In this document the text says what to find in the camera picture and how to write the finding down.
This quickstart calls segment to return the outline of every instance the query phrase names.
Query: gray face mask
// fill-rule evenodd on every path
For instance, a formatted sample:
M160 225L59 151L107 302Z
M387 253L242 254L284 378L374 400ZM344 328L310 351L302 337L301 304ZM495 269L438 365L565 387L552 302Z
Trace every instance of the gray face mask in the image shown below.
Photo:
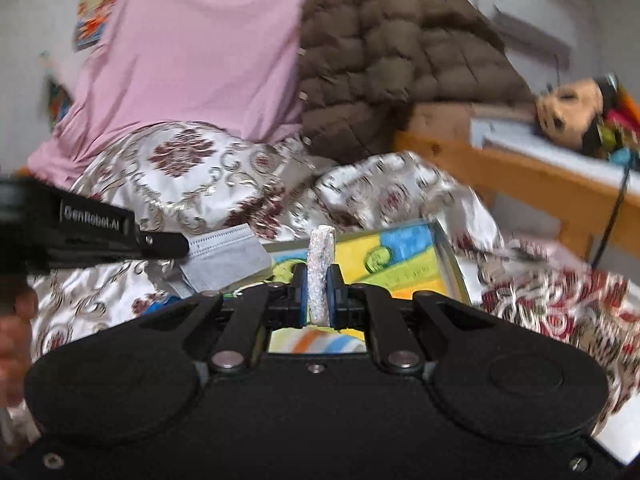
M189 256L174 262L161 280L162 288L180 298L270 276L271 257L246 224L191 238L189 245Z

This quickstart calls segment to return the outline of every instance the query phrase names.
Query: human hand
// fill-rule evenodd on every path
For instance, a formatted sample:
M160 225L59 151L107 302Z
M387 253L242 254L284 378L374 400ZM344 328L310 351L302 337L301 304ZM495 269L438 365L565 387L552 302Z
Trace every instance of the human hand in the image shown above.
M33 290L20 293L15 315L0 318L0 408L17 406L24 398L24 378L31 367L31 320L38 312Z

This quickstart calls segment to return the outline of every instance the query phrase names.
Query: stuffed toy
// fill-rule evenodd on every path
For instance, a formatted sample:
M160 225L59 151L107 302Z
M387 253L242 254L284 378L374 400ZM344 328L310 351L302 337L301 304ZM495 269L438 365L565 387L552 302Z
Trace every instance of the stuffed toy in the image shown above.
M640 148L640 108L615 76L561 86L538 99L538 119L553 143L626 165Z

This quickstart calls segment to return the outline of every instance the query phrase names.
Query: quilted jacket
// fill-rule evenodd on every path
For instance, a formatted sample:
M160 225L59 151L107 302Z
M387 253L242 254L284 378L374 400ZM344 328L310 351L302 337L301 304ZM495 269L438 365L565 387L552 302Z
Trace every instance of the quilted jacket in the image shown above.
M301 27L304 140L342 164L388 152L414 104L532 100L467 0L307 0Z

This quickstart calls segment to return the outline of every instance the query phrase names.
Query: pink cloth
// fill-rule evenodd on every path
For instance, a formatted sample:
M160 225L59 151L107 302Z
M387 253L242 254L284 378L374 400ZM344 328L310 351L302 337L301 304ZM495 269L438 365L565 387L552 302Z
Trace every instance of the pink cloth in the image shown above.
M76 102L29 159L70 187L105 148L164 121L205 121L275 142L299 125L304 0L119 0L82 67Z

